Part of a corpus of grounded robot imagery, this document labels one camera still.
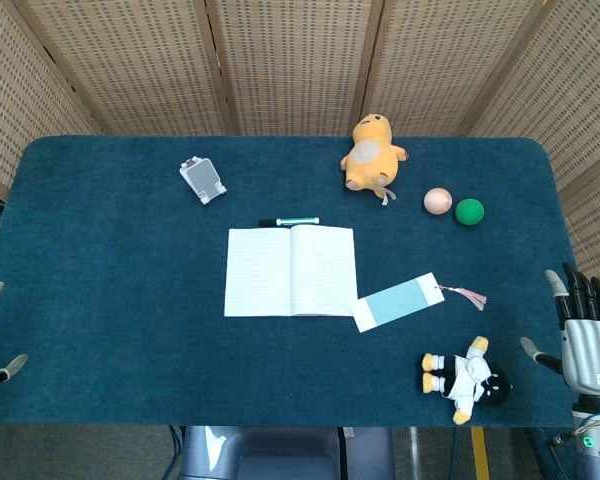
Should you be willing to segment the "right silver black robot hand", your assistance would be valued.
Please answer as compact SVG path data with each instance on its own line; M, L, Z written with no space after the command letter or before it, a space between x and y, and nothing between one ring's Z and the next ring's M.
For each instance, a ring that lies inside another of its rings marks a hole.
M529 358L563 377L574 392L600 397L600 280L563 264L565 276L547 270L560 332L561 356L540 350L528 337L520 344Z

